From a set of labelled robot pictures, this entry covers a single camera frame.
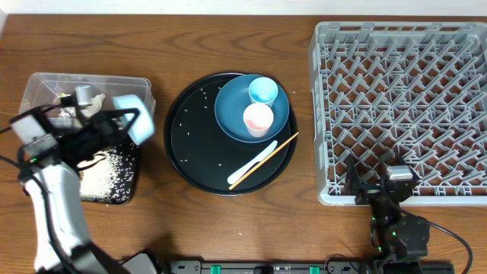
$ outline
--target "pink cup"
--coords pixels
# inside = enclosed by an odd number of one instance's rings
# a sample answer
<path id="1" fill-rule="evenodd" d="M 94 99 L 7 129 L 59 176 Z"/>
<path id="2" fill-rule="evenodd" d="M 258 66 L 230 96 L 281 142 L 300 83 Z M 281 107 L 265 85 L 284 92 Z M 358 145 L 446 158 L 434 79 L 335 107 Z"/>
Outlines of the pink cup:
<path id="1" fill-rule="evenodd" d="M 274 113 L 265 104 L 251 104 L 243 112 L 243 122 L 253 137 L 260 138 L 269 131 L 274 122 Z"/>

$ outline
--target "wooden table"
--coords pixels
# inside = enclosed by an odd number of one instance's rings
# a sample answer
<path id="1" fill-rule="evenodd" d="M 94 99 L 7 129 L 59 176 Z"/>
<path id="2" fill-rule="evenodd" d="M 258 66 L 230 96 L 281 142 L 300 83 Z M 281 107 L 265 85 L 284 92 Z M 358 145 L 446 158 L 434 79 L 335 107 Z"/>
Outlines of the wooden table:
<path id="1" fill-rule="evenodd" d="M 370 209 L 326 207 L 317 200 L 307 46 L 320 21 L 487 18 L 10 15 L 0 42 L 0 127 L 18 113 L 34 72 L 146 77 L 157 101 L 156 134 L 145 146 L 130 203 L 84 204 L 95 243 L 117 259 L 146 247 L 166 260 L 324 261 L 334 253 L 365 258 L 377 252 L 369 239 Z M 301 134 L 291 163 L 271 185 L 224 197 L 181 179 L 165 155 L 163 125 L 170 105 L 187 85 L 232 71 L 278 79 Z M 0 135 L 0 155 L 14 158 L 19 144 L 11 132 Z M 32 205 L 22 194 L 17 170 L 0 162 L 0 174 L 0 272 L 32 272 Z M 410 210 L 457 232 L 473 249 L 471 273 L 485 272 L 487 210 Z M 428 249 L 426 260 L 449 260 L 458 273 L 466 264 L 463 246 L 435 229 Z"/>

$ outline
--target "white dish rack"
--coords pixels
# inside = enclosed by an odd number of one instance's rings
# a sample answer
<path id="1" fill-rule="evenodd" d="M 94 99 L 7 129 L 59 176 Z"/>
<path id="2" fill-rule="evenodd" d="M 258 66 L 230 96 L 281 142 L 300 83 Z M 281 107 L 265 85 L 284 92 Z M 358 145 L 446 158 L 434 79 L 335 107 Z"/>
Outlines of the white dish rack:
<path id="1" fill-rule="evenodd" d="M 354 206 L 394 153 L 421 177 L 406 206 L 487 205 L 487 24 L 322 22 L 308 55 L 318 199 Z"/>

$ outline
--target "wooden stick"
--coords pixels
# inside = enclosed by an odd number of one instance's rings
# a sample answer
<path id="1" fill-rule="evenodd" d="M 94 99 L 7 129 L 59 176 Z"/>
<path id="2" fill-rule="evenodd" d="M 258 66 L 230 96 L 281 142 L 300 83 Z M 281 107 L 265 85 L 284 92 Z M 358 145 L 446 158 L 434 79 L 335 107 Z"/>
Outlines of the wooden stick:
<path id="1" fill-rule="evenodd" d="M 252 174 L 257 168 L 259 168 L 261 165 L 263 165 L 267 160 L 269 160 L 272 156 L 274 156 L 276 153 L 278 153 L 282 148 L 284 148 L 292 139 L 294 139 L 296 136 L 298 136 L 299 132 L 296 132 L 291 138 L 289 138 L 286 142 L 282 143 L 278 148 L 274 149 L 274 151 L 268 155 L 267 157 L 264 158 L 261 162 L 259 162 L 255 167 L 252 167 L 249 171 L 247 171 L 240 179 L 237 180 L 233 185 L 231 185 L 228 189 L 232 190 L 235 188 L 239 183 L 241 183 L 245 178 L 247 178 L 249 175 Z"/>

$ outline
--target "round black tray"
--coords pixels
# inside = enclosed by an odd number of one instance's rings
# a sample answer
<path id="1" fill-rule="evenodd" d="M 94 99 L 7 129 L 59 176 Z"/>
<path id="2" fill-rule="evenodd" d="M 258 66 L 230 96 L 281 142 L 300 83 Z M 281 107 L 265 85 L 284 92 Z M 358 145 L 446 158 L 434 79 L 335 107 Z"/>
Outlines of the round black tray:
<path id="1" fill-rule="evenodd" d="M 227 178 L 257 156 L 272 141 L 278 146 L 297 132 L 296 118 L 289 107 L 289 118 L 278 135 L 265 142 L 239 142 L 221 130 L 215 118 L 215 100 L 220 88 L 241 73 L 221 73 L 199 79 L 174 101 L 164 125 L 167 156 L 188 183 L 220 195 L 240 195 L 271 183 L 288 165 L 296 139 L 270 158 L 247 179 L 228 189 Z"/>

